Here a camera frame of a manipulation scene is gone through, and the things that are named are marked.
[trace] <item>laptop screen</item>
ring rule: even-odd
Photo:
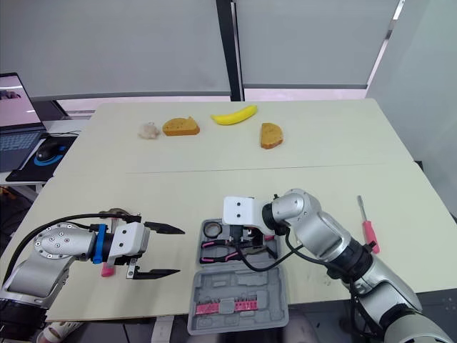
[[[0,127],[2,131],[42,127],[29,96],[16,74],[0,76]]]

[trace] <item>laptop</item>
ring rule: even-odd
[[[44,132],[18,74],[0,74],[0,172],[18,169]]]

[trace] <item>tool case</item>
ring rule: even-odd
[[[221,219],[208,219],[201,225],[197,263],[203,269],[195,274],[189,320],[190,334],[214,334],[283,327],[288,323],[286,283],[280,266],[266,272],[254,272],[243,261],[201,264],[200,258],[215,258],[236,252],[234,247],[202,249],[209,242],[204,227],[210,222],[221,225],[216,239],[229,239],[230,225]],[[243,240],[249,239],[243,230]],[[280,256],[278,237],[263,244]],[[264,251],[246,256],[255,267],[267,267],[276,260]]]

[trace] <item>computer mouse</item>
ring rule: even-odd
[[[43,162],[52,159],[59,155],[62,150],[65,150],[65,146],[56,141],[44,142],[38,150],[36,150],[36,160]]]

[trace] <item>banana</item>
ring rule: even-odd
[[[237,112],[231,114],[223,114],[221,116],[212,115],[211,118],[219,125],[232,125],[237,124],[240,121],[246,120],[253,116],[257,112],[256,105],[250,105],[244,109],[240,109]]]

